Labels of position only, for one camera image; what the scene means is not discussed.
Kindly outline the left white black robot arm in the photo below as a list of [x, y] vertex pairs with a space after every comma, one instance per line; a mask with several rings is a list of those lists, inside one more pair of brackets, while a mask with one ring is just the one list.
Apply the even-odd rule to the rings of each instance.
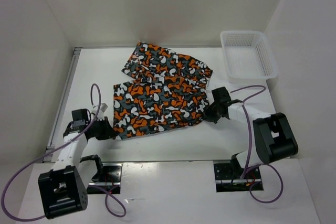
[[91, 181], [104, 178], [105, 169], [98, 154], [83, 156], [90, 139], [108, 140], [116, 136], [102, 108], [94, 106], [72, 111], [72, 121], [63, 133], [64, 147], [50, 171], [38, 177], [45, 217], [54, 219], [83, 211], [88, 205], [87, 188]]

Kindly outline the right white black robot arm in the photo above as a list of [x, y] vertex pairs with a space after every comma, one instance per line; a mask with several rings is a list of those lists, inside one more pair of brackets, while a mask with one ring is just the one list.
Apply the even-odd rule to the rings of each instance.
[[230, 172], [243, 178], [250, 168], [269, 165], [298, 154], [299, 147], [285, 114], [270, 114], [247, 105], [266, 90], [262, 85], [250, 85], [233, 91], [225, 87], [212, 90], [213, 103], [204, 111], [204, 120], [217, 123], [219, 119], [240, 122], [247, 126], [248, 149], [234, 154]]

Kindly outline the orange camouflage shorts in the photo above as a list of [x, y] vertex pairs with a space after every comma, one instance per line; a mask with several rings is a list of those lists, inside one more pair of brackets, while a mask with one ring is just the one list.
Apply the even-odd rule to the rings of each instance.
[[212, 69], [190, 55], [137, 43], [122, 72], [132, 80], [113, 87], [113, 130], [126, 140], [203, 121]]

